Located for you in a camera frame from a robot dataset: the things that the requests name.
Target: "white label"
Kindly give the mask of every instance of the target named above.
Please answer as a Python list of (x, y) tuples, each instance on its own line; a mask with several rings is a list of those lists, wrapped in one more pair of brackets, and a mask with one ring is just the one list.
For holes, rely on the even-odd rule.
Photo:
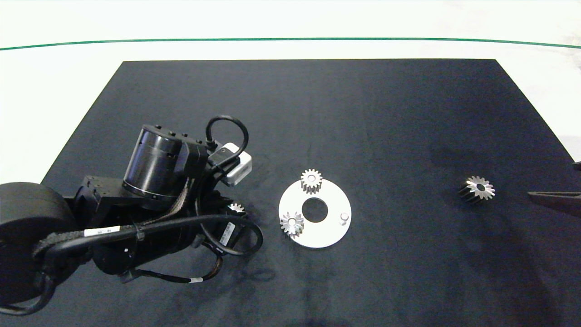
[(226, 246), (226, 244), (228, 244), (228, 241), (230, 241), (230, 236), (232, 236), (232, 232), (234, 231), (235, 227), (236, 227), (236, 225), (234, 225), (231, 222), (229, 222), (226, 225), (226, 229), (224, 230), (224, 234), (222, 234), (222, 237), (220, 238), (220, 243), (223, 246)]
[(87, 237), (87, 236), (93, 236), (93, 235), (114, 233), (114, 232), (118, 232), (120, 229), (121, 229), (121, 226), (85, 229), (84, 236)]

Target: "metal gear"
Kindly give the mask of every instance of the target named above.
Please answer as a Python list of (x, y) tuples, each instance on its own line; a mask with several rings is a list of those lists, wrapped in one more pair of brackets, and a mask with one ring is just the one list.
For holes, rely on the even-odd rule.
[(230, 208), (230, 210), (234, 210), (238, 213), (244, 212), (244, 208), (241, 205), (239, 205), (238, 203), (232, 203), (231, 205), (228, 206), (228, 208)]
[(294, 215), (288, 212), (280, 219), (281, 229), (291, 238), (299, 236), (303, 232), (304, 220), (301, 214), (295, 212)]
[(489, 200), (494, 197), (495, 189), (489, 181), (480, 177), (472, 176), (468, 178), (462, 186), (458, 194), (466, 200), (466, 202), (477, 203), (482, 200)]
[(318, 170), (308, 169), (300, 176), (300, 186), (307, 194), (315, 194), (321, 189), (323, 178)]

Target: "black cloth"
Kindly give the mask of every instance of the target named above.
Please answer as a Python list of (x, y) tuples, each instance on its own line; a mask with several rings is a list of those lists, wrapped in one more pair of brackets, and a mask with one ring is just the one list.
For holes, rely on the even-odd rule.
[[(123, 177), (141, 124), (204, 138), (216, 114), (249, 129), (252, 173), (233, 189), (264, 232), (198, 285), (120, 284), (90, 262), (49, 305), (2, 326), (578, 326), (581, 221), (527, 191), (579, 191), (579, 172), (494, 60), (124, 62), (43, 184), (74, 195), (84, 175)], [(240, 144), (235, 126), (214, 137)], [(312, 250), (278, 222), (282, 193), (318, 169), (353, 221)], [(472, 175), (497, 190), (456, 195)], [(144, 268), (203, 275), (188, 248)]]

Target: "black cable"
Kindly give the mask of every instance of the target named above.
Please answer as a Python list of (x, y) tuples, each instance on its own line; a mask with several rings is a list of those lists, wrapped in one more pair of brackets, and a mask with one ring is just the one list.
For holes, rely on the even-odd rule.
[[(159, 232), (166, 229), (178, 228), (183, 226), (188, 226), (192, 224), (202, 224), (209, 222), (231, 222), (233, 224), (239, 224), (242, 226), (247, 226), (254, 232), (257, 236), (256, 243), (251, 247), (245, 254), (253, 254), (262, 246), (263, 235), (260, 227), (248, 219), (244, 219), (239, 216), (234, 215), (203, 215), (203, 216), (193, 216), (186, 218), (177, 218), (169, 221), (162, 221), (158, 223), (153, 223), (150, 225), (141, 226), (139, 231), (148, 234), (153, 232)], [(137, 234), (137, 229), (135, 226), (121, 226), (119, 232), (93, 235), (87, 237), (80, 237), (74, 240), (64, 241), (62, 243), (56, 244), (46, 251), (45, 259), (52, 260), (61, 255), (65, 255), (71, 251), (80, 250), (93, 246), (96, 244), (109, 243), (113, 241), (120, 241), (125, 239), (130, 239), (135, 237)]]
[[(236, 160), (237, 157), (240, 156), (240, 154), (242, 152), (244, 152), (244, 150), (246, 149), (246, 146), (248, 145), (248, 129), (246, 128), (246, 126), (237, 118), (234, 118), (232, 116), (226, 116), (226, 115), (219, 115), (216, 117), (213, 117), (212, 119), (210, 119), (210, 121), (208, 121), (208, 124), (206, 125), (206, 144), (208, 145), (208, 147), (211, 150), (216, 149), (216, 142), (214, 141), (214, 138), (212, 138), (212, 125), (214, 125), (215, 122), (219, 121), (219, 120), (227, 120), (229, 122), (232, 122), (234, 124), (236, 124), (240, 130), (242, 131), (243, 134), (243, 141), (242, 141), (242, 145), (238, 148), (238, 150), (232, 154), (230, 157), (226, 158), (225, 160), (221, 161), (220, 163), (214, 165), (204, 176), (202, 176), (200, 184), (198, 186), (198, 188), (196, 189), (196, 197), (195, 197), (195, 202), (194, 202), (194, 207), (195, 207), (195, 214), (199, 215), (201, 214), (201, 207), (200, 207), (200, 202), (201, 202), (201, 198), (202, 198), (202, 190), (204, 190), (204, 185), (206, 183), (206, 181), (208, 180), (208, 178), (210, 176), (213, 176), (215, 173), (219, 172), (220, 170), (222, 170), (221, 175), (218, 178), (215, 178), (214, 184), (212, 185), (212, 187), (210, 189), (214, 189), (214, 187), (216, 186), (217, 182), (225, 175), (225, 173), (223, 172), (223, 167), (225, 165), (230, 164), (233, 160)], [(234, 250), (231, 247), (227, 247), (225, 245), (222, 245), (220, 243), (219, 240), (217, 240), (208, 230), (208, 228), (202, 223), (200, 224), (200, 227), (202, 228), (202, 232), (204, 233), (204, 235), (206, 236), (207, 240), (214, 246), (216, 246), (217, 248), (219, 248), (221, 251), (228, 253), (228, 254), (232, 254), (232, 255), (249, 255), (252, 254), (251, 251), (238, 251), (238, 250)]]
[(28, 305), (26, 307), (17, 307), (15, 305), (9, 304), (2, 305), (0, 306), (0, 313), (17, 316), (33, 314), (38, 310), (44, 308), (48, 304), (53, 294), (55, 294), (55, 288), (56, 288), (55, 281), (47, 274), (44, 274), (42, 281), (42, 293), (35, 303)]
[(222, 160), (222, 162), (216, 164), (217, 167), (223, 168), (225, 165), (228, 165), (238, 156), (240, 156), (240, 154), (243, 153), (244, 150), (246, 149), (246, 146), (248, 146), (248, 129), (246, 129), (246, 126), (238, 118), (234, 118), (232, 116), (227, 115), (218, 115), (216, 117), (213, 117), (206, 125), (206, 144), (211, 150), (214, 150), (217, 147), (216, 141), (212, 138), (212, 125), (214, 125), (214, 123), (217, 122), (218, 120), (227, 120), (229, 122), (235, 123), (242, 131), (242, 135), (244, 137), (244, 139), (242, 140), (242, 145), (238, 148), (238, 150), (234, 154)]
[(228, 167), (228, 169), (223, 170), (220, 169), (219, 171), (219, 175), (217, 177), (214, 177), (214, 180), (212, 181), (212, 185), (208, 188), (208, 190), (213, 190), (216, 188), (216, 185), (218, 185), (218, 182), (227, 174), (229, 174), (232, 170), (234, 170), (234, 168), (236, 168), (236, 166), (230, 166)]
[(209, 273), (205, 274), (202, 277), (198, 278), (178, 277), (142, 269), (137, 269), (136, 273), (141, 276), (159, 278), (173, 283), (191, 284), (205, 282), (206, 280), (211, 279), (214, 276), (218, 275), (220, 269), (222, 268), (222, 263), (224, 262), (224, 260), (222, 259), (221, 254), (218, 251), (216, 251), (213, 247), (211, 247), (211, 245), (209, 245), (207, 242), (204, 242), (202, 244), (209, 248), (216, 255), (216, 262), (214, 263), (214, 268)]

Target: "black cylindrical motor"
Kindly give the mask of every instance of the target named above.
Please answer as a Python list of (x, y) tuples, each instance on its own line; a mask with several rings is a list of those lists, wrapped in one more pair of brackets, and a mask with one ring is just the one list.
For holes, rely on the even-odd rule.
[(143, 197), (175, 200), (185, 176), (175, 173), (182, 140), (159, 125), (144, 125), (127, 166), (124, 187)]

